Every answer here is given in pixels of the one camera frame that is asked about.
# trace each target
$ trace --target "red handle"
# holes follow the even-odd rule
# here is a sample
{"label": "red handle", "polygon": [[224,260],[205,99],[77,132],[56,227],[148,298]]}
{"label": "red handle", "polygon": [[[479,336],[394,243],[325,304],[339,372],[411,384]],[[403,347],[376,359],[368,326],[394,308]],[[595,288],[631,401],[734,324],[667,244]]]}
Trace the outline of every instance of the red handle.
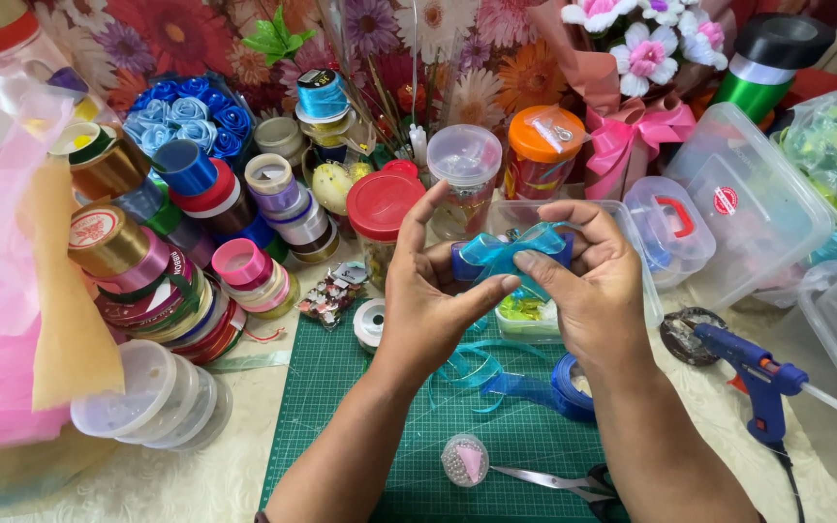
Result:
{"label": "red handle", "polygon": [[655,196],[655,200],[657,200],[658,204],[671,206],[673,210],[677,211],[677,217],[680,218],[683,229],[674,232],[673,235],[682,238],[692,234],[696,230],[697,227],[693,224],[693,220],[690,219],[690,213],[686,212],[686,208],[680,200],[668,196]]}

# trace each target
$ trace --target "ribbon bow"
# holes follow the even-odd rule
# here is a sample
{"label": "ribbon bow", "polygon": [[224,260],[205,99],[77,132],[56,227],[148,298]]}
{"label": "ribbon bow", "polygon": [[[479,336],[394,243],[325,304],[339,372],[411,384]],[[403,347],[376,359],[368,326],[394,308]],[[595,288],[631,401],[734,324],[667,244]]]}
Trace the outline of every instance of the ribbon bow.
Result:
{"label": "ribbon bow", "polygon": [[649,109],[631,125],[603,118],[587,107],[587,125],[594,129],[590,135],[595,149],[587,167],[600,176],[598,183],[585,189],[587,199],[599,199],[609,194],[629,163],[635,138],[640,136],[650,146],[650,161],[657,157],[661,143],[686,140],[696,124],[693,112],[682,102],[668,111]]}
{"label": "ribbon bow", "polygon": [[551,296],[535,283],[535,280],[519,270],[512,261],[512,256],[522,250],[536,250],[545,254],[557,254],[564,250],[566,240],[554,231],[554,227],[566,225],[566,221],[541,221],[531,229],[519,235],[510,243],[505,243],[492,234],[480,233],[460,249],[460,258],[470,265],[482,266],[483,270],[473,285],[477,285],[493,275],[516,275],[522,285],[512,294],[517,298],[539,298],[542,302],[551,300]]}

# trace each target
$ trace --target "pink bow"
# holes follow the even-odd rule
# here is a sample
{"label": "pink bow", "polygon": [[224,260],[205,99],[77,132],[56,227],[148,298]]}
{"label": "pink bow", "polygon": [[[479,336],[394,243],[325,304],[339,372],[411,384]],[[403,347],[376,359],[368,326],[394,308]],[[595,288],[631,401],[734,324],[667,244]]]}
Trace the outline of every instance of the pink bow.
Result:
{"label": "pink bow", "polygon": [[669,111],[648,109],[638,122],[631,125],[603,118],[587,107],[587,126],[594,129],[590,135],[596,150],[587,161],[587,167],[600,176],[598,183],[585,189],[587,198],[600,199],[609,194],[629,163],[636,137],[640,135],[650,146],[650,161],[657,157],[661,143],[686,140],[696,124],[693,112],[683,103]]}

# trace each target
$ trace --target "cutting mat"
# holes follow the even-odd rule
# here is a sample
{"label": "cutting mat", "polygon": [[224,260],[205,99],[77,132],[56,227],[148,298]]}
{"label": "cutting mat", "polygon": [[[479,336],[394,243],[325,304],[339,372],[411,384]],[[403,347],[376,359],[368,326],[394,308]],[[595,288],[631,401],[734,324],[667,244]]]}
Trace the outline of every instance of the cutting mat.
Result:
{"label": "cutting mat", "polygon": [[[318,322],[300,317],[276,434],[263,483],[261,506],[286,469],[325,428],[344,394],[364,374],[370,354],[357,343],[350,318],[327,332]],[[468,332],[463,341],[497,339],[490,313],[483,333]],[[539,347],[551,363],[532,354],[502,347],[484,348],[504,367],[548,381],[563,345]],[[471,364],[479,364],[469,359]],[[441,452],[454,434],[474,434],[486,445],[490,463],[584,477],[605,460],[595,425],[575,423],[560,414],[517,398],[505,398],[498,409],[479,414],[495,398],[481,398],[476,389],[454,387],[433,378],[437,408],[432,410],[428,385],[418,391],[409,409],[402,442],[389,471],[386,491],[370,521],[548,523],[594,522],[586,502],[568,491],[555,491],[489,471],[471,489],[457,487],[445,476]]]}

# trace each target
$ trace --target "pink triangle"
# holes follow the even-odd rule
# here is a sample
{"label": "pink triangle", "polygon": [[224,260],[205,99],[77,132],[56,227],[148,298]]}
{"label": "pink triangle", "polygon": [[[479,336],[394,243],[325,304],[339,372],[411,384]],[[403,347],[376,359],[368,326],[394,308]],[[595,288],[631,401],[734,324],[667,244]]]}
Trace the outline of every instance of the pink triangle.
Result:
{"label": "pink triangle", "polygon": [[467,469],[467,476],[470,476],[473,481],[480,478],[480,458],[482,452],[476,448],[458,445],[458,455],[460,460],[464,462],[464,468]]}

